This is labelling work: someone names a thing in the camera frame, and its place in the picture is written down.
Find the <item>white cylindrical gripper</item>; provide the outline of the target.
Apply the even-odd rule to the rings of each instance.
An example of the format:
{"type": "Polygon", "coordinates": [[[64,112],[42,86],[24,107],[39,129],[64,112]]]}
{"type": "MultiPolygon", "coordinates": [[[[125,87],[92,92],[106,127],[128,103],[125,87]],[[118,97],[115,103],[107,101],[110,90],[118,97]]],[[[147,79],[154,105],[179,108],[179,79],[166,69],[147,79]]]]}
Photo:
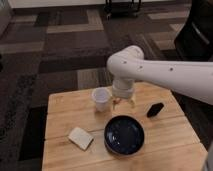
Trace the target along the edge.
{"type": "Polygon", "coordinates": [[[112,94],[117,97],[113,98],[112,108],[119,103],[119,98],[129,99],[131,107],[134,108],[136,105],[135,98],[132,97],[134,93],[134,81],[129,79],[114,79],[112,84],[112,94]]]}

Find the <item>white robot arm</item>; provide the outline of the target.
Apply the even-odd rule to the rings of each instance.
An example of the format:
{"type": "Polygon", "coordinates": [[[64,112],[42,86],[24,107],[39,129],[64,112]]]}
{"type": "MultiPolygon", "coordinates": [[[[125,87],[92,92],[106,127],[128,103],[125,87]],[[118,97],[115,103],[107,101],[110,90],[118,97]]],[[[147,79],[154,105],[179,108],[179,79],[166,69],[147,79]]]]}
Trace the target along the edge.
{"type": "Polygon", "coordinates": [[[112,54],[107,69],[114,76],[112,94],[129,99],[142,80],[213,105],[213,62],[146,60],[138,46],[112,54]]]}

